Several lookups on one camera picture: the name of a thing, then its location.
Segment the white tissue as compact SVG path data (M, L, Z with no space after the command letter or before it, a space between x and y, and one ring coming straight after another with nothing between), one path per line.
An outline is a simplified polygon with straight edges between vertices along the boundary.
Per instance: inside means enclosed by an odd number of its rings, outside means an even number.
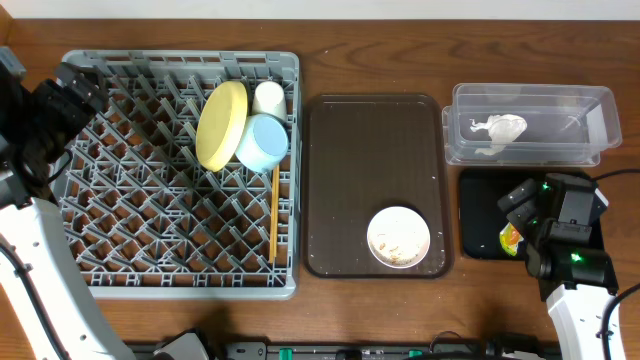
M477 132L486 130L491 139L488 148L478 148L476 154L493 156L502 152L508 144L513 143L527 129L527 121L513 114L490 115L485 123L477 123L471 119L470 130Z

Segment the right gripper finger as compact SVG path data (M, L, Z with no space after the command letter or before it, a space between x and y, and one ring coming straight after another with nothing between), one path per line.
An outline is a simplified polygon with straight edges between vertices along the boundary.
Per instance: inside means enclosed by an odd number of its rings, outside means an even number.
M537 195L537 192L536 182L533 179L527 179L507 195L500 198L497 205L503 213L509 213L528 200L533 199Z
M507 215L509 223L520 235L527 235L538 222L538 210L535 200L529 200L521 204Z

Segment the light blue bowl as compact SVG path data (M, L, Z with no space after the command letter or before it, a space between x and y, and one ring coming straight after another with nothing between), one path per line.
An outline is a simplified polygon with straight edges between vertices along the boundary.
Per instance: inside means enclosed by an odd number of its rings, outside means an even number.
M286 156L288 146L289 138L282 123L271 115L257 114L247 119L235 155L253 172L270 172Z

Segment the yellow snack wrapper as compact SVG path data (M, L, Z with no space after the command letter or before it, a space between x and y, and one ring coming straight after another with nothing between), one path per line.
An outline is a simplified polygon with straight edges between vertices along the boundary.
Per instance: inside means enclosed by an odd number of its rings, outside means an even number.
M519 244L523 241L524 238L511 223L508 223L499 233L501 248L511 257L518 254Z

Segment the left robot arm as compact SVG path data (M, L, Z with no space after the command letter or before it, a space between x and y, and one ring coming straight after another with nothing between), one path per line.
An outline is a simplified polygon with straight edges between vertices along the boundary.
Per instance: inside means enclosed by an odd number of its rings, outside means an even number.
M50 170L108 103L101 74L67 62L34 91L1 50L1 285L39 359L131 359L69 248Z

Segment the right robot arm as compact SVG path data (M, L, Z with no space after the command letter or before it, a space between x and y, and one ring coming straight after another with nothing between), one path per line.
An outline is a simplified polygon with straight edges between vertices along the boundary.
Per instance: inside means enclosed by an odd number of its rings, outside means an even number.
M527 272L555 327L564 359L624 359L621 293L611 257L591 241L609 202L596 181L561 173L528 179L498 202L525 241Z

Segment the yellow plate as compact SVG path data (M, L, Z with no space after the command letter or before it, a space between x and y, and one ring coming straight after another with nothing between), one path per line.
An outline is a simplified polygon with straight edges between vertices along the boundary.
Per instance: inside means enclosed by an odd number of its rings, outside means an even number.
M243 83L226 81L214 89L196 131L196 157L204 168L217 172L230 161L247 117L248 94Z

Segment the white bowl with food scraps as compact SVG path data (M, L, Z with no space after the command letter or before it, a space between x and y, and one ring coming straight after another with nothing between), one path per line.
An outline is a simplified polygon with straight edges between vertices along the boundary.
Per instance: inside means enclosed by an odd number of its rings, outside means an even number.
M416 266L428 254L431 232L426 220L417 211L391 206L371 218L366 240L378 262L393 269L408 269Z

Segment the white plastic cup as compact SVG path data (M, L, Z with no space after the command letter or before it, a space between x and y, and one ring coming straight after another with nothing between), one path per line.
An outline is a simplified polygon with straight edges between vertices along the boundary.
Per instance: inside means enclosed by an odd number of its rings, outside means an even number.
M286 99L282 86L274 81L260 83L254 92L252 114L267 114L286 121Z

